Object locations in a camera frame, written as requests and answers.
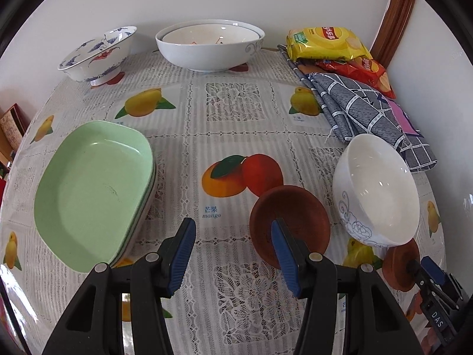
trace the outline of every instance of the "brown wooden bowl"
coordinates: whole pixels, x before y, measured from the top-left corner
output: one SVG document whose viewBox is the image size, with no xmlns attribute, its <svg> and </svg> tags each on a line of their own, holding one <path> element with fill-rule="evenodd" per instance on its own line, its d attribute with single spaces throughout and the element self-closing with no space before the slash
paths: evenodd
<svg viewBox="0 0 473 355">
<path fill-rule="evenodd" d="M 414 239 L 387 250 L 383 261 L 383 276 L 395 290 L 408 292 L 413 288 L 414 277 L 407 272 L 407 264 L 413 259 L 420 261 L 419 247 Z"/>
<path fill-rule="evenodd" d="M 294 237 L 311 252 L 324 254 L 330 241 L 330 222 L 322 203 L 309 191 L 281 185 L 265 192 L 250 215 L 250 236 L 256 252 L 269 265 L 280 268 L 271 241 L 271 223 L 283 218 Z"/>
</svg>

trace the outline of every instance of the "yellow chip bag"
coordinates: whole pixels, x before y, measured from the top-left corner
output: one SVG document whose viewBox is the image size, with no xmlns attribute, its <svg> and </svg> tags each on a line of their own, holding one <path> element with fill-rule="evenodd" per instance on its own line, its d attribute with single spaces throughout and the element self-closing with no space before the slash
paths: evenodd
<svg viewBox="0 0 473 355">
<path fill-rule="evenodd" d="M 356 57 L 372 59 L 360 39 L 347 28 L 323 26 L 291 30 L 287 36 L 288 55 L 298 58 L 324 60 L 352 60 Z"/>
</svg>

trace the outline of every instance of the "gray plaid cloth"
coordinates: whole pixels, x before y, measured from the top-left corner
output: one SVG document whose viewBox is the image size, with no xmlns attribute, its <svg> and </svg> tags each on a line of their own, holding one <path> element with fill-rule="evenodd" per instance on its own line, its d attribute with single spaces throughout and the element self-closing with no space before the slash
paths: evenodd
<svg viewBox="0 0 473 355">
<path fill-rule="evenodd" d="M 343 142 L 360 133 L 371 133 L 391 144 L 411 172 L 426 171 L 437 163 L 430 145 L 416 130 L 405 112 L 374 88 L 334 73 L 302 73 L 292 62 L 286 47 L 278 46 L 297 77 L 312 90 L 332 131 Z M 402 129 L 393 111 L 404 116 Z"/>
</svg>

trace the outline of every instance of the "chip bag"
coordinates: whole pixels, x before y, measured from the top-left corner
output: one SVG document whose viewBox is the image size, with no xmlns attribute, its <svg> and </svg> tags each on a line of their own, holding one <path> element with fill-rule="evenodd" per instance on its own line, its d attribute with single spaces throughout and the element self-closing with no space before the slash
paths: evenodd
<svg viewBox="0 0 473 355">
<path fill-rule="evenodd" d="M 396 95 L 389 84 L 386 69 L 374 59 L 356 57 L 350 61 L 343 60 L 308 60 L 327 72 L 365 83 L 377 89 L 384 96 L 396 99 Z"/>
<path fill-rule="evenodd" d="M 304 59 L 352 60 L 370 52 L 350 30 L 338 27 L 317 27 L 291 30 L 287 36 L 288 55 L 292 61 Z"/>
</svg>

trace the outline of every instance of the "white ceramic bowl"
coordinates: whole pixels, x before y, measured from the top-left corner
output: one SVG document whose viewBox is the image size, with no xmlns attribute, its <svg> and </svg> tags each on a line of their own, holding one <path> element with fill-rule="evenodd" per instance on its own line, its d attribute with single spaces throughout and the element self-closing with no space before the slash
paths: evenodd
<svg viewBox="0 0 473 355">
<path fill-rule="evenodd" d="M 353 138 L 333 175 L 333 199 L 348 233 L 368 246 L 400 246 L 419 224 L 419 196 L 408 166 L 381 138 Z"/>
<path fill-rule="evenodd" d="M 120 73 L 135 32 L 135 26 L 121 27 L 86 41 L 64 58 L 58 70 L 67 73 L 72 80 L 101 85 Z"/>
<path fill-rule="evenodd" d="M 261 49 L 264 32 L 231 20 L 197 20 L 167 27 L 156 35 L 166 60 L 196 72 L 220 72 L 246 63 Z"/>
</svg>

